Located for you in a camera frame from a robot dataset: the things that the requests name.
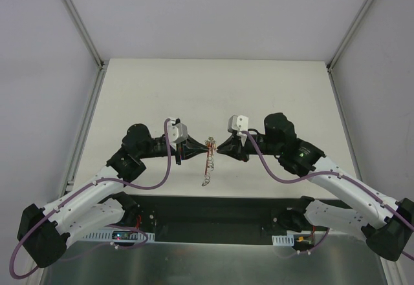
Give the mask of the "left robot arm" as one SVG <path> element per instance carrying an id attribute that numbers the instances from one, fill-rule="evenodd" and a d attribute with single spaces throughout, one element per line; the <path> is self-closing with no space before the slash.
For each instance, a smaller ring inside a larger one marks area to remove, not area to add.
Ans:
<path id="1" fill-rule="evenodd" d="M 25 249 L 38 268 L 46 268 L 100 227 L 133 226 L 138 207 L 123 189 L 136 186 L 133 182 L 146 170 L 143 160 L 165 157 L 170 168 L 207 150 L 180 120 L 167 119 L 158 138 L 142 123 L 130 126 L 119 150 L 89 181 L 43 207 L 31 204 L 23 210 L 18 247 Z"/>

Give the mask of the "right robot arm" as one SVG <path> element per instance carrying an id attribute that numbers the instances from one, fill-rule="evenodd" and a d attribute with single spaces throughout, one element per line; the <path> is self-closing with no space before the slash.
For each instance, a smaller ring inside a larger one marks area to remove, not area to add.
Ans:
<path id="1" fill-rule="evenodd" d="M 321 149 L 298 138 L 293 123 L 283 113 L 269 114 L 264 126 L 264 133 L 259 133 L 248 128 L 248 117 L 231 116 L 231 136 L 217 152 L 242 162 L 256 155 L 275 181 L 288 185 L 306 180 L 346 204 L 340 208 L 303 197 L 301 207 L 278 217 L 282 226 L 296 232 L 311 225 L 341 231 L 392 262 L 408 256 L 404 248 L 413 234 L 412 200 L 397 200 L 350 176 Z"/>

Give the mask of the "keyring holder with rings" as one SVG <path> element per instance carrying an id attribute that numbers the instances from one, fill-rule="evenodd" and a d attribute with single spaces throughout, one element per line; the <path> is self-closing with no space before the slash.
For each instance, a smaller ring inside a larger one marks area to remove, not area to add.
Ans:
<path id="1" fill-rule="evenodd" d="M 217 150 L 216 141 L 212 136 L 210 136 L 205 141 L 205 145 L 207 146 L 208 150 L 207 150 L 207 155 L 206 155 L 206 163 L 204 166 L 204 178 L 201 184 L 202 187 L 206 187 L 210 183 L 211 173 L 213 172 L 214 167 L 215 167 L 214 154 L 215 154 L 215 151 Z"/>

